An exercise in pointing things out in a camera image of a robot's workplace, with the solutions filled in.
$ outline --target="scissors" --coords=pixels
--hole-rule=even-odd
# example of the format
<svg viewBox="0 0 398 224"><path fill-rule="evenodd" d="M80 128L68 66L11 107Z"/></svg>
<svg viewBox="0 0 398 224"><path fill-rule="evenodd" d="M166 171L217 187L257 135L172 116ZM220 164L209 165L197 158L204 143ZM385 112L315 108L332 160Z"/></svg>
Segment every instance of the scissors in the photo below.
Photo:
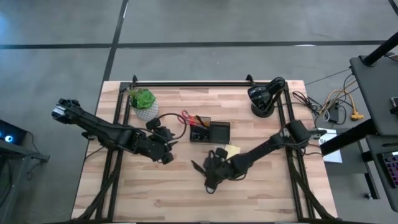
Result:
<svg viewBox="0 0 398 224"><path fill-rule="evenodd" d="M178 119L179 122L181 122L183 124L185 124L185 122L184 122L184 120L185 120L189 125L195 125L195 126L199 126L199 127L202 127L202 128L207 128L209 126L209 124L208 123L204 123L200 119L200 117L198 115L192 116L186 110L181 111L181 116L184 119L182 119L180 117L177 117L177 119Z"/></svg>

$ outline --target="potted plant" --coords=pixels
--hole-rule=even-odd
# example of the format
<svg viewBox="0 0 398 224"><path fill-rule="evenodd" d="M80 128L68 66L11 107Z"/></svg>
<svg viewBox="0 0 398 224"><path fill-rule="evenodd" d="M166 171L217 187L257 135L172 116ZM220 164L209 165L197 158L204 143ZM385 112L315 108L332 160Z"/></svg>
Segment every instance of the potted plant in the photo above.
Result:
<svg viewBox="0 0 398 224"><path fill-rule="evenodd" d="M159 112L156 97L148 89L131 90L130 105L137 117L144 121L156 118Z"/></svg>

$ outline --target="black container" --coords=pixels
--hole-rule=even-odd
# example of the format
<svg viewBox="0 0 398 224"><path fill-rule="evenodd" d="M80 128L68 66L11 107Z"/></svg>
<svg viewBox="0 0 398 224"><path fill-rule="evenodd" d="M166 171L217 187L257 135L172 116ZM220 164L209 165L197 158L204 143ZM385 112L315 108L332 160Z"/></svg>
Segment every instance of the black container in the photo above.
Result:
<svg viewBox="0 0 398 224"><path fill-rule="evenodd" d="M231 136L231 123L229 122L212 121L208 129L195 125L190 125L190 127L189 140L191 142L229 144Z"/></svg>

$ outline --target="blue light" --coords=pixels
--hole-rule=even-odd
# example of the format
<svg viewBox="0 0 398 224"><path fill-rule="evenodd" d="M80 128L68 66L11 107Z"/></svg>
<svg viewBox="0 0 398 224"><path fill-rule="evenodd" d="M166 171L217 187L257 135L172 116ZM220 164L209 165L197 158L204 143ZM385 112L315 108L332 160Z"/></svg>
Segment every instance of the blue light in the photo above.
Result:
<svg viewBox="0 0 398 224"><path fill-rule="evenodd" d="M6 142L12 142L12 140L14 140L14 138L12 136L6 136L4 138L4 140L6 140Z"/></svg>

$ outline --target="keyboard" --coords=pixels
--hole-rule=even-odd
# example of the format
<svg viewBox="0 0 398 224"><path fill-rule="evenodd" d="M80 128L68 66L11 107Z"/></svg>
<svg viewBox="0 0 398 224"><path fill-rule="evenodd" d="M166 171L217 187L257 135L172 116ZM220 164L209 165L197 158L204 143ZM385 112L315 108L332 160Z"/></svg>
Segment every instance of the keyboard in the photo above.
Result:
<svg viewBox="0 0 398 224"><path fill-rule="evenodd" d="M398 151L378 155L392 188L398 188Z"/></svg>

